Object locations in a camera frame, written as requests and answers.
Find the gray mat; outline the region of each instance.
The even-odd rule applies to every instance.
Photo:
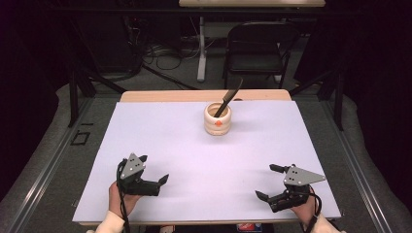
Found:
[[[110,117],[118,98],[96,98],[76,129],[79,135],[64,153],[43,198],[24,232],[86,232],[93,227],[72,222],[76,208],[86,185],[95,155],[102,142]],[[336,202],[345,216],[337,224],[348,232],[376,232],[360,193],[346,165],[343,150],[327,115],[316,99],[297,101],[315,150],[324,167]],[[89,133],[84,145],[82,142]],[[275,224],[275,232],[300,232],[298,223]]]

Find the black chair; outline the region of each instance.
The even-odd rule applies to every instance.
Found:
[[[227,35],[223,66],[224,88],[227,75],[281,76],[282,88],[291,49],[299,31],[291,22],[250,21],[233,27]]]

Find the desk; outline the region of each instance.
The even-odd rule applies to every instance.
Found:
[[[211,136],[203,128],[203,110],[224,94],[223,90],[125,92],[73,221],[98,224],[103,220],[107,188],[115,179],[118,164],[131,152],[148,156],[144,180],[170,175],[159,196],[139,200],[129,216],[131,223],[297,220],[289,210],[273,214],[258,200],[255,190],[271,196],[285,190],[285,175],[270,171],[271,163],[295,163],[324,174],[298,108],[285,90],[239,90],[235,98],[244,101],[230,103],[232,128],[224,136]],[[313,186],[323,198],[324,215],[340,217],[328,182]]]
[[[180,0],[181,7],[190,8],[314,8],[323,7],[325,0]],[[205,50],[205,22],[200,17],[199,37],[200,37],[200,57],[197,71],[197,81],[205,81],[206,70],[206,50]]]

